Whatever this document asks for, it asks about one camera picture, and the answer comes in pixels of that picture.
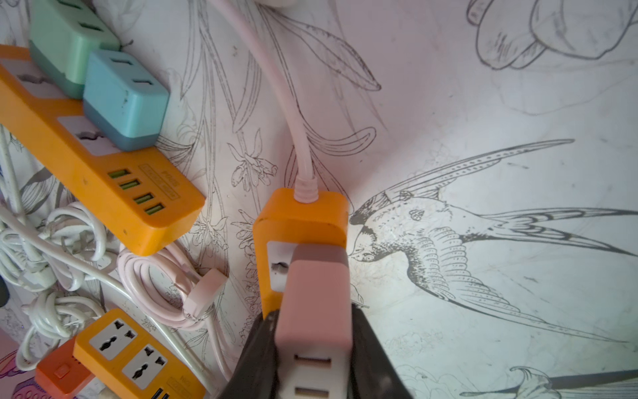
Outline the orange cube socket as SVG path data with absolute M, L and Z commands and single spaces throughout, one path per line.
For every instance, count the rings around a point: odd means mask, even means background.
M 72 338 L 39 362 L 35 382 L 53 398 L 75 398 L 95 376 L 74 356 L 76 339 Z

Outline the small yellow power strip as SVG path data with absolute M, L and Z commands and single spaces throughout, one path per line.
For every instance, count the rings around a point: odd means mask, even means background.
M 294 191 L 272 193 L 253 225 L 254 249 L 263 316 L 281 307 L 287 267 L 301 244 L 347 246 L 348 199 L 332 191 L 321 191 L 318 201 L 302 204 Z

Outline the pink plug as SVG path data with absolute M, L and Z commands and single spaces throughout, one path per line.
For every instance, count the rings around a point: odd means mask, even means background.
M 294 250 L 275 344 L 279 397 L 347 397 L 353 322 L 344 248 L 301 244 Z

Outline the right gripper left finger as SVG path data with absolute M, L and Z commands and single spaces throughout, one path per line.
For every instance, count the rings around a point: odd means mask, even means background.
M 239 363 L 219 399 L 272 399 L 277 397 L 275 330 L 279 311 L 256 317 Z

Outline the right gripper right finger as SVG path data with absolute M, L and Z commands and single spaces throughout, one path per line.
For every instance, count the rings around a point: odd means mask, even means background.
M 363 311 L 352 305 L 353 348 L 348 397 L 412 398 Z

